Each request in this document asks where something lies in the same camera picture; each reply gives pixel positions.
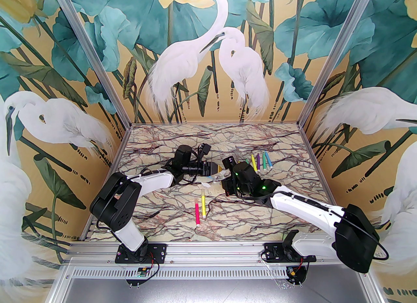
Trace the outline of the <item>grey perforated metal tray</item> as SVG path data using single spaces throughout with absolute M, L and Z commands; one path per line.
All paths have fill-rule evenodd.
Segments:
M 371 274 L 341 264 L 310 264 L 301 285 L 285 268 L 162 265 L 138 284 L 136 267 L 67 266 L 45 303 L 387 303 Z

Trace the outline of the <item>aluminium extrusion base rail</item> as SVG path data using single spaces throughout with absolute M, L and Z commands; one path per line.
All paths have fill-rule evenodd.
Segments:
M 203 241 L 167 242 L 164 266 L 256 266 L 264 241 Z M 82 241 L 73 242 L 64 257 L 66 263 L 80 262 L 93 265 L 114 263 L 119 242 Z

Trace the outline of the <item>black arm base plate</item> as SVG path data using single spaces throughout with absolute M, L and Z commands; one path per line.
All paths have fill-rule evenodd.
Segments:
M 309 263 L 317 261 L 316 256 L 302 256 L 292 246 L 284 242 L 264 243 L 263 255 L 268 263 Z
M 116 252 L 116 264 L 145 264 L 165 262 L 167 245 L 163 243 L 150 243 L 145 240 L 136 250 L 131 251 L 123 243 Z

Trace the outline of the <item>aluminium frame post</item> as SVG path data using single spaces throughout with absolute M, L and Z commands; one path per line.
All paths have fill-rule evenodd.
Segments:
M 87 32 L 85 31 L 84 25 L 77 13 L 73 3 L 71 0 L 57 0 L 60 7 L 62 8 L 63 13 L 67 17 L 69 24 L 71 25 L 79 43 L 84 50 L 88 61 L 90 62 L 92 69 L 97 74 L 98 80 L 104 87 L 104 90 L 109 96 L 110 101 L 113 103 L 114 107 L 116 108 L 119 117 L 121 118 L 121 123 L 123 126 L 128 130 L 131 127 L 131 120 L 122 105 L 119 96 L 117 95 L 113 84 L 107 72 L 105 71 L 101 60 L 93 46 L 93 43 L 88 36 Z
M 319 96 L 324 89 L 326 81 L 335 69 L 336 65 L 342 59 L 342 54 L 346 49 L 350 38 L 356 29 L 367 5 L 370 0 L 354 0 L 352 7 L 346 17 L 345 22 L 343 23 L 338 36 L 336 37 L 335 43 L 333 44 L 329 56 L 327 57 L 322 70 L 319 73 L 316 84 L 312 92 L 310 93 L 301 113 L 297 120 L 297 126 L 299 130 L 302 130 L 309 115 L 311 114 L 315 103 L 318 101 Z

